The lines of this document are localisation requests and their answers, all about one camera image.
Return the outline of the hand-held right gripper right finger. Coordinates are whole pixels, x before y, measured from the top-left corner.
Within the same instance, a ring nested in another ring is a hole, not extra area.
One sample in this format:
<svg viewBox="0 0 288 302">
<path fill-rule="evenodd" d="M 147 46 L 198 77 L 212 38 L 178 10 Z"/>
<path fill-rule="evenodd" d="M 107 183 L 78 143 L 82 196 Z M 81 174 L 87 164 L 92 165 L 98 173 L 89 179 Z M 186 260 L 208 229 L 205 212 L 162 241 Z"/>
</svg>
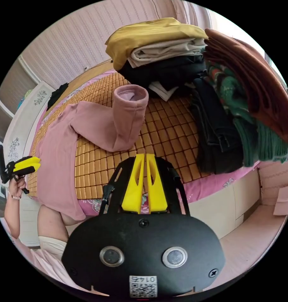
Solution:
<svg viewBox="0 0 288 302">
<path fill-rule="evenodd" d="M 146 171 L 149 214 L 166 212 L 167 201 L 154 154 L 146 154 Z"/>
</svg>

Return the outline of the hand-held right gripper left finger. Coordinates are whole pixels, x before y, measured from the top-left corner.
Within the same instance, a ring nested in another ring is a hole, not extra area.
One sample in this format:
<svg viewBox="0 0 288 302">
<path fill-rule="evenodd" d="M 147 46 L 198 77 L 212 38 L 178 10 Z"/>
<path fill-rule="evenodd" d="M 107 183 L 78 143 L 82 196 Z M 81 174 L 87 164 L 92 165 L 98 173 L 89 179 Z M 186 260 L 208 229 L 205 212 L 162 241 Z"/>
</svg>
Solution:
<svg viewBox="0 0 288 302">
<path fill-rule="evenodd" d="M 140 214 L 144 181 L 145 154 L 137 154 L 131 169 L 121 207 L 125 212 Z"/>
</svg>

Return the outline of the person's left hand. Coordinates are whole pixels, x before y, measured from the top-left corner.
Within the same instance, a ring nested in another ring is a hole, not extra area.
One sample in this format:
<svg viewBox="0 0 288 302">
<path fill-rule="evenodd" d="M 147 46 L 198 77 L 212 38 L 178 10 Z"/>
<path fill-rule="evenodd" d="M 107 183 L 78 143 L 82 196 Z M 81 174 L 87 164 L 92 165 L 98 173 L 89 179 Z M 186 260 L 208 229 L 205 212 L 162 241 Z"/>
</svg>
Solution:
<svg viewBox="0 0 288 302">
<path fill-rule="evenodd" d="M 23 193 L 23 189 L 25 188 L 26 188 L 25 177 L 20 177 L 18 178 L 18 180 L 14 178 L 11 179 L 8 187 L 7 201 L 20 200 Z"/>
</svg>

